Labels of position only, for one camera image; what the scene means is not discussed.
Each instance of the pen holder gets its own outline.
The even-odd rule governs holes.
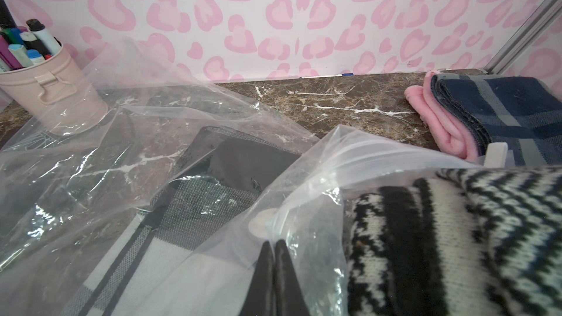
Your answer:
[[[59,136],[88,130],[107,113],[107,104],[64,45],[39,65],[0,73],[0,87]]]

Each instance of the folded blanket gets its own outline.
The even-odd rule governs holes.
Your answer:
[[[461,159],[475,162],[478,158],[476,141],[470,130],[443,108],[431,93],[431,79],[439,71],[425,74],[423,87],[411,86],[404,95],[414,110],[427,123],[439,150]]]
[[[537,79],[442,73],[431,91],[470,130],[479,155],[506,142],[515,165],[562,163],[562,102]]]
[[[356,201],[349,314],[562,314],[562,168],[438,176]]]
[[[228,127],[202,128],[178,159],[173,171],[179,173],[177,178],[154,195],[150,207],[138,211],[62,315],[138,314],[139,305],[180,266],[191,283],[180,291],[185,293],[183,298],[200,295],[196,291],[201,288],[193,281],[204,280],[209,271],[249,281],[247,266],[192,253],[249,208],[298,158],[299,154]],[[238,245],[248,241],[259,246],[251,233],[245,233],[239,234]],[[204,290],[211,290],[214,282],[208,281]],[[233,300],[242,302],[245,291],[238,289],[223,294],[215,307],[229,308]]]

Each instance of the blue marker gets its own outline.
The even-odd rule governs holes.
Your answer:
[[[24,44],[24,40],[21,39],[20,37],[20,29],[15,27],[15,28],[11,28],[10,31],[13,33],[13,38],[15,40],[14,44],[21,44],[21,45],[25,45]]]
[[[43,55],[39,54],[35,49],[28,50],[28,58],[32,61],[33,65],[39,65],[40,63],[46,61]]]

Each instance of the purple marker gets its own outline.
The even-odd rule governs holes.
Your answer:
[[[8,43],[0,36],[0,57],[10,66],[12,69],[22,68],[23,66],[15,58],[15,56],[10,53],[8,49]]]

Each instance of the black and white knit sweater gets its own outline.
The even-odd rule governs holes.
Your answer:
[[[355,203],[359,315],[562,314],[562,169],[453,169]]]

